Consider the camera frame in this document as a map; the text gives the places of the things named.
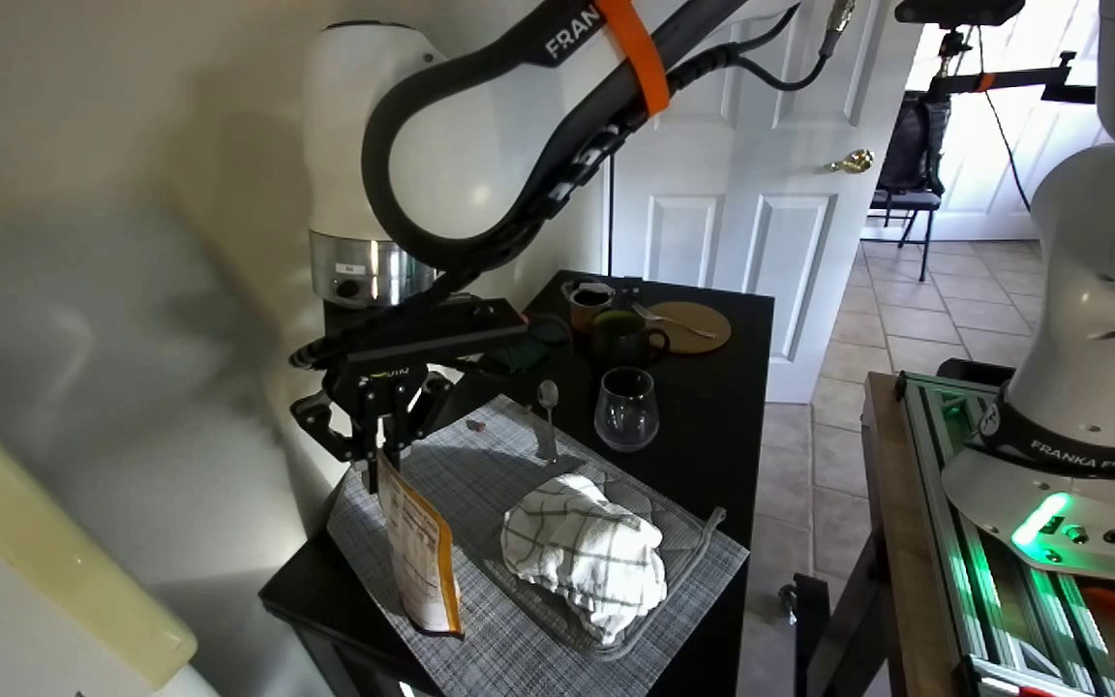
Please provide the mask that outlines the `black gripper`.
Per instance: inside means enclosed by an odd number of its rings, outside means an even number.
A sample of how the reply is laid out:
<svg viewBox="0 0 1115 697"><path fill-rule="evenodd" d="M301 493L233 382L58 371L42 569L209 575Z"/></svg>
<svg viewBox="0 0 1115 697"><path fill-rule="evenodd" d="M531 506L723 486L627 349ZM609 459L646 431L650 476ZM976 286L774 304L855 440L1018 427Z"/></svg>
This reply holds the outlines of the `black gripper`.
<svg viewBox="0 0 1115 697"><path fill-rule="evenodd" d="M410 397L431 364L451 364L523 333L527 316L503 298L351 315L341 330L289 351L292 369L320 374L320 386L301 396L289 414L336 459L362 459L378 435L387 446L415 436Z"/></svg>

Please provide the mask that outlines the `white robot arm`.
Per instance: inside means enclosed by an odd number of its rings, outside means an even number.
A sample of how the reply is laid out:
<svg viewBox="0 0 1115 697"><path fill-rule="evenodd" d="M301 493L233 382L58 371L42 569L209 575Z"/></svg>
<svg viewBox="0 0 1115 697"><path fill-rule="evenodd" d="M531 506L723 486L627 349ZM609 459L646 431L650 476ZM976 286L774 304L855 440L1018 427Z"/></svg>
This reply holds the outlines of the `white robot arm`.
<svg viewBox="0 0 1115 697"><path fill-rule="evenodd" d="M876 0L440 0L317 32L311 275L341 309L534 298L554 272L774 304L774 401L818 392L868 193L820 173Z"/></svg>

